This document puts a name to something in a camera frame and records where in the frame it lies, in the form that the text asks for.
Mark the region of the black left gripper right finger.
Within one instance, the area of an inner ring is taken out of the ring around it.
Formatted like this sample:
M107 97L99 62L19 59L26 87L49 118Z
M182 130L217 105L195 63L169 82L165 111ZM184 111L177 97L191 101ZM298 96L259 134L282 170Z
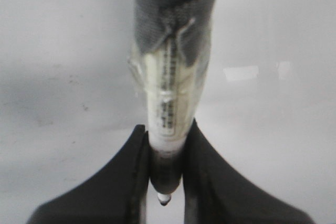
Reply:
M185 223L313 223L231 167L193 122L184 149Z

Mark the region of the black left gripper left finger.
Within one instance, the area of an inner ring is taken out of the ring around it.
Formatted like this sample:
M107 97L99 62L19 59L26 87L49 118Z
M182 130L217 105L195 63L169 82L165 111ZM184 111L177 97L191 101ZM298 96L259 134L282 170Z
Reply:
M144 125L136 125L102 169L40 205L28 223L146 223L148 182L148 134Z

